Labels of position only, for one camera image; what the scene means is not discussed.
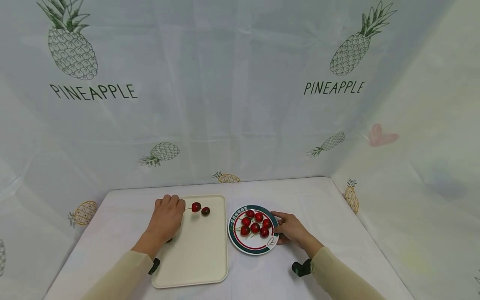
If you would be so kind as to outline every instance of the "pineapple illustration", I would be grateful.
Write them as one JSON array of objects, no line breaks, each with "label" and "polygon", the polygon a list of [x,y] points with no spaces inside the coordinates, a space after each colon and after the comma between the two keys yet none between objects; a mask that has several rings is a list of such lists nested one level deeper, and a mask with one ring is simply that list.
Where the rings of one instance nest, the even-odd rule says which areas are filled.
[{"label": "pineapple illustration", "polygon": [[347,201],[348,205],[350,205],[350,208],[353,210],[353,212],[357,214],[357,212],[359,212],[360,204],[355,194],[355,185],[357,185],[357,181],[349,179],[347,189],[345,190],[343,197]]},{"label": "pineapple illustration", "polygon": [[68,213],[70,226],[75,228],[77,225],[88,225],[96,213],[96,203],[94,201],[83,202],[74,213]]},{"label": "pineapple illustration", "polygon": [[343,131],[340,131],[339,133],[329,137],[320,147],[316,147],[315,149],[312,149],[311,151],[307,152],[310,154],[311,157],[318,156],[320,152],[322,151],[327,151],[335,147],[336,145],[340,144],[345,140],[345,134]]},{"label": "pineapple illustration", "polygon": [[139,163],[151,166],[160,166],[161,160],[171,160],[180,153],[180,149],[172,143],[164,142],[153,147],[150,151],[150,156],[144,156],[140,159]]},{"label": "pineapple illustration", "polygon": [[89,16],[80,13],[84,0],[47,0],[37,4],[52,21],[48,31],[48,48],[57,67],[71,77],[87,80],[98,72],[92,44],[80,33],[87,27],[80,22]]},{"label": "pineapple illustration", "polygon": [[7,255],[5,254],[5,245],[0,240],[0,277],[3,275],[3,269],[5,268],[5,262],[7,261]]},{"label": "pineapple illustration", "polygon": [[351,35],[336,51],[330,62],[330,70],[338,76],[345,76],[352,72],[358,65],[360,60],[367,53],[370,47],[370,38],[380,33],[378,29],[388,25],[385,20],[388,19],[396,11],[389,12],[393,3],[382,8],[382,2],[378,3],[374,10],[370,8],[368,18],[362,14],[361,30]]},{"label": "pineapple illustration", "polygon": [[217,178],[220,183],[240,182],[240,178],[232,174],[222,174],[222,172],[216,172],[212,175],[212,178]]}]

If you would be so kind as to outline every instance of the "rectangular tray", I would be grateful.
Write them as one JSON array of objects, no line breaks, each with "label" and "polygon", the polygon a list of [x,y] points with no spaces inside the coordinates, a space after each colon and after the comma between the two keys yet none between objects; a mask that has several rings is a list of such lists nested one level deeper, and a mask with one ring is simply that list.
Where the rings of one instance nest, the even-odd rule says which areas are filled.
[{"label": "rectangular tray", "polygon": [[155,288],[173,288],[223,281],[228,274],[227,204],[222,195],[181,197],[208,206],[210,215],[186,210],[182,226],[157,255],[160,266],[152,274]]}]

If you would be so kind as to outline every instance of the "plate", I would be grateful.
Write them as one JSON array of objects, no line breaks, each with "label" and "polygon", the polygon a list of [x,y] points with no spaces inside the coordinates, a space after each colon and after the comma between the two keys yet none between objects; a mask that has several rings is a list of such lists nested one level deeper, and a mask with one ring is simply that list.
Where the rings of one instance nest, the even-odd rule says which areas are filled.
[{"label": "plate", "polygon": [[262,238],[260,234],[243,237],[240,235],[240,231],[235,231],[242,227],[241,220],[246,217],[247,210],[253,210],[255,213],[262,213],[264,219],[267,218],[272,222],[274,227],[278,226],[278,222],[270,211],[259,205],[245,205],[237,209],[228,221],[228,236],[233,245],[243,253],[250,255],[262,255],[270,252],[278,242],[278,233],[273,233],[272,228],[269,229],[270,237]]}]

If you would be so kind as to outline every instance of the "white tablecloth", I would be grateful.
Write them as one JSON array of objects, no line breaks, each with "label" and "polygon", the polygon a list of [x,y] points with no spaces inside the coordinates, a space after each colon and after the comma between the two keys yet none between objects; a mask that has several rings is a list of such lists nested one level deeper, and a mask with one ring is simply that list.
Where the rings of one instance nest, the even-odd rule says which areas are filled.
[{"label": "white tablecloth", "polygon": [[[329,178],[112,191],[81,236],[45,299],[81,298],[145,230],[155,201],[151,195],[161,198],[167,193],[180,196],[221,194],[227,200],[228,216],[245,204],[293,213],[340,260],[386,299],[413,299]],[[294,261],[303,263],[307,259],[306,254],[294,245],[276,246],[265,255],[249,256],[229,243],[228,257],[228,276],[222,283],[158,290],[145,275],[132,299],[330,299],[311,275],[299,278],[291,271]]]}]

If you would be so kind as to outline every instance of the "black wristband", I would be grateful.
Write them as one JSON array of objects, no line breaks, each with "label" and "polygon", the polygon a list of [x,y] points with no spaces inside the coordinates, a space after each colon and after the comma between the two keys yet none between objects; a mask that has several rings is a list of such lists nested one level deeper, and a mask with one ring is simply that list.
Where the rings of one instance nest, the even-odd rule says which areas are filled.
[{"label": "black wristband", "polygon": [[151,275],[153,274],[156,269],[158,268],[158,266],[160,265],[160,260],[158,258],[154,259],[153,260],[153,267],[150,269],[150,271],[148,271],[148,274]]}]

